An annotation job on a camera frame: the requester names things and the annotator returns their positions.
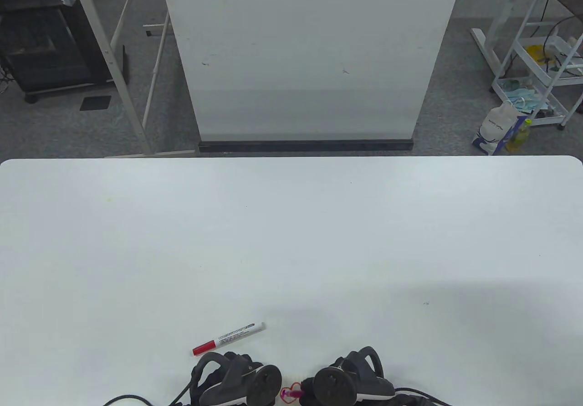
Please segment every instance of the wheel caster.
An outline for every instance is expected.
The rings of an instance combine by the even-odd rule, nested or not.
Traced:
[[[36,104],[38,102],[38,96],[36,94],[25,94],[25,102],[27,104]]]

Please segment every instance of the black cabinet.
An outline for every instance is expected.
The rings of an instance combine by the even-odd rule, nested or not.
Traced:
[[[111,81],[79,0],[0,0],[0,61],[29,102],[39,93]]]

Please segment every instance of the white cart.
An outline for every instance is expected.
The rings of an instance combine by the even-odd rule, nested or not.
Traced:
[[[502,101],[510,102],[506,90],[510,89],[512,81],[519,81],[520,87],[527,87],[534,89],[536,96],[540,99],[538,105],[530,114],[533,125],[548,125],[557,124],[558,129],[564,129],[566,123],[569,121],[573,113],[583,102],[583,93],[577,102],[569,109],[567,109],[562,102],[556,98],[552,93],[555,87],[572,86],[583,84],[583,57],[577,54],[581,43],[583,42],[583,34],[575,43],[567,43],[558,35],[558,27],[563,21],[571,18],[583,19],[583,14],[579,12],[579,8],[583,6],[583,0],[559,0],[573,15],[560,21],[531,21],[531,15],[537,4],[541,0],[533,0],[527,15],[522,21],[522,25],[512,43],[510,50],[506,54],[498,73],[494,78],[492,88]],[[544,37],[529,37],[522,38],[522,33],[526,27],[550,27],[550,34]],[[543,46],[543,54],[545,58],[544,64],[537,62],[527,48],[531,46]],[[510,58],[516,55],[523,60],[529,69],[529,75],[520,78],[502,78],[506,71],[506,67]],[[556,65],[554,68],[549,67],[549,58],[553,57],[552,61]],[[551,116],[537,116],[541,109],[548,104],[548,108],[552,110]]]

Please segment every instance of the blue face mask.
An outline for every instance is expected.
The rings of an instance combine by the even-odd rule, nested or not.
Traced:
[[[519,112],[531,114],[541,102],[541,96],[535,90],[517,89],[512,92],[504,92],[512,105],[516,107]],[[541,106],[541,110],[546,110],[548,104],[545,102]]]

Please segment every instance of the white metal frame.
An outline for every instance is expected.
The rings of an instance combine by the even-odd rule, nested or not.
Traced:
[[[504,61],[498,68],[496,73],[496,77],[494,78],[494,82],[492,83],[492,88],[498,94],[502,101],[508,101],[508,97],[504,93],[501,87],[501,83],[504,80],[501,79],[502,75],[506,71],[506,65],[508,64],[510,57],[513,53],[516,53],[517,56],[523,60],[527,68],[530,70],[530,75],[528,77],[523,78],[514,78],[514,79],[523,79],[529,80],[532,86],[535,88],[537,93],[541,95],[541,101],[538,103],[535,110],[533,110],[532,114],[529,116],[532,119],[533,125],[549,125],[553,123],[558,123],[560,129],[564,128],[566,123],[570,120],[573,113],[577,110],[577,108],[583,102],[583,93],[575,103],[575,105],[570,109],[567,110],[561,102],[552,95],[552,90],[555,87],[559,86],[568,86],[568,85],[578,85],[583,84],[583,76],[581,77],[563,77],[563,74],[569,70],[576,70],[579,71],[577,74],[581,74],[581,70],[583,69],[583,59],[579,58],[575,54],[578,52],[579,47],[583,43],[583,33],[579,36],[579,39],[573,46],[568,45],[564,40],[562,40],[558,36],[558,22],[556,21],[531,21],[531,15],[537,4],[540,0],[533,0],[531,3],[531,7],[529,8],[527,15],[522,21],[522,25],[514,37],[514,41],[512,42],[512,46],[508,50]],[[548,37],[534,37],[529,39],[521,39],[522,33],[524,32],[526,27],[541,27],[541,26],[550,26],[554,27],[554,31]],[[525,46],[533,46],[537,44],[546,43],[548,48],[551,46],[559,46],[561,50],[564,52],[566,58],[561,63],[560,68],[553,76],[548,74],[548,71],[545,71],[533,58],[530,54],[526,51]],[[542,109],[544,104],[548,104],[555,113],[555,116],[551,117],[543,117],[537,118],[538,112]]]
[[[166,19],[164,20],[163,24],[162,37],[160,39],[160,45],[158,48],[158,56],[156,56],[156,62],[154,64],[154,69],[152,70],[152,81],[150,84],[150,91],[148,92],[148,101],[146,102],[146,108],[144,109],[142,121],[140,121],[138,114],[136,112],[136,108],[133,104],[132,97],[129,94],[128,86],[126,85],[125,80],[123,79],[121,68],[119,67],[118,62],[115,59],[115,48],[117,47],[119,35],[121,33],[121,29],[123,28],[123,24],[125,23],[125,19],[127,17],[128,10],[132,0],[125,0],[123,10],[121,12],[121,15],[119,16],[119,21],[117,23],[117,26],[115,27],[114,35],[112,36],[111,40],[108,40],[107,38],[107,35],[103,29],[102,23],[99,19],[93,0],[80,0],[80,1],[81,5],[83,6],[83,9],[85,10],[85,14],[87,15],[87,20],[91,25],[91,29],[93,30],[93,34],[95,35],[97,43],[99,44],[99,47],[102,51],[103,58],[107,63],[107,67],[111,73],[111,77],[115,83],[115,87],[117,88],[119,97],[121,98],[121,101],[125,108],[125,113],[142,148],[142,154],[134,154],[127,157],[195,156],[197,154],[197,151],[195,149],[175,152],[154,152],[152,150],[150,142],[148,141],[148,137],[146,137],[146,125],[148,123],[148,116],[150,114],[150,107],[152,105],[152,97],[154,94],[154,90],[156,88],[156,81],[158,79],[160,62],[162,60],[164,44],[166,43],[166,37],[168,35],[168,28],[170,25],[168,11],[166,11]]]
[[[494,18],[494,20],[492,20],[492,23],[486,34],[484,34],[484,31],[482,31],[480,28],[472,28],[470,30],[473,39],[476,41],[477,47],[479,47],[481,54],[486,59],[486,62],[494,74],[496,74],[498,69],[500,69],[500,59],[494,52],[494,46],[496,43],[498,43],[498,39],[500,38],[500,30],[508,21],[516,1],[517,0],[500,1],[502,4],[500,13]]]

